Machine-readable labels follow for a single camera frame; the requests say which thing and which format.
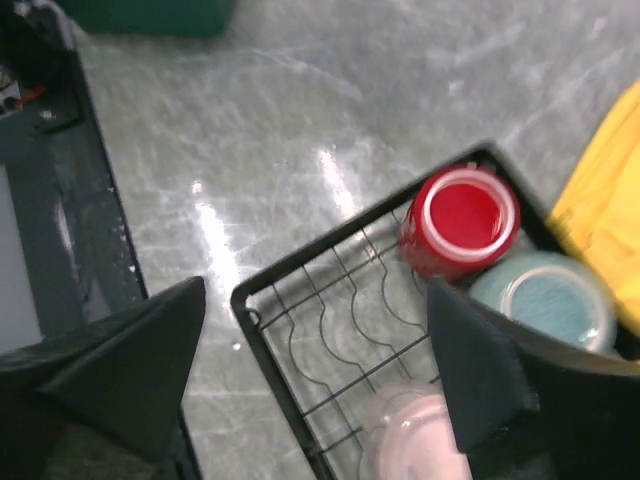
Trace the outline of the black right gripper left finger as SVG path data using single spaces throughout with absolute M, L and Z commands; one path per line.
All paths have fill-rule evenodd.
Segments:
M 202 277 L 1 356 L 4 479 L 153 479 L 204 323 Z

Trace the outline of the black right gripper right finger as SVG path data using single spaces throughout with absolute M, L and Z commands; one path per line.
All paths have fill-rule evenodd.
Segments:
M 475 479 L 636 479 L 639 366 L 516 324 L 435 279 L 427 323 Z

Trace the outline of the green glazed mug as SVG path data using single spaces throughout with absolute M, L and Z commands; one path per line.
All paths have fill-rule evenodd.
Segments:
M 617 320 L 609 292 L 565 255 L 532 251 L 511 256 L 479 276 L 469 295 L 564 343 L 597 353 L 614 349 Z

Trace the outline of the pink mug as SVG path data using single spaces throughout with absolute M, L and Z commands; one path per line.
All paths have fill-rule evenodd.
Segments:
M 382 387 L 365 410 L 363 430 L 377 479 L 472 477 L 436 385 L 403 381 Z

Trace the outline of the red mug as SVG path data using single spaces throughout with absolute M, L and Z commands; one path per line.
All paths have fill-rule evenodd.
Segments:
M 470 164 L 438 171 L 399 229 L 399 247 L 422 277 L 457 281 L 499 260 L 520 229 L 519 201 L 497 174 Z

